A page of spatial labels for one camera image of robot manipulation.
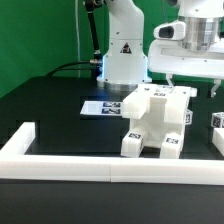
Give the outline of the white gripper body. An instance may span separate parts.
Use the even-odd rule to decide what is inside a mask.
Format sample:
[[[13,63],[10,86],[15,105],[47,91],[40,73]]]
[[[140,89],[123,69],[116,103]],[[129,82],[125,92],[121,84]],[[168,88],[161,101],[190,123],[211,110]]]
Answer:
[[[154,29],[148,53],[152,72],[224,80],[220,20],[176,20]]]

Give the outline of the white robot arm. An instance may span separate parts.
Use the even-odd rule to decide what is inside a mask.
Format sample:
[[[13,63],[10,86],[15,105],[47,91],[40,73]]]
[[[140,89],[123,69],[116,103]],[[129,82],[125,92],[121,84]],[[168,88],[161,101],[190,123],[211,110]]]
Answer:
[[[109,10],[109,50],[97,82],[127,91],[151,80],[150,72],[224,80],[224,0],[166,0],[178,18],[157,26],[149,52],[143,52],[143,12],[133,0],[105,0]]]

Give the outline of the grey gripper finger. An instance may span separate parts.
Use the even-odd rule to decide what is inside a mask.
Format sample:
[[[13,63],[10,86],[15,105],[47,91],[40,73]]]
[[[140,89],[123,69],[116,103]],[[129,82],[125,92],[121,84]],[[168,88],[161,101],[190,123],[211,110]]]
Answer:
[[[173,74],[166,74],[166,81],[168,83],[169,86],[174,86],[174,82],[173,82]]]
[[[212,87],[211,94],[210,94],[211,98],[214,98],[216,96],[216,91],[220,87],[221,82],[222,82],[221,79],[214,79],[214,82],[213,82],[214,86]]]

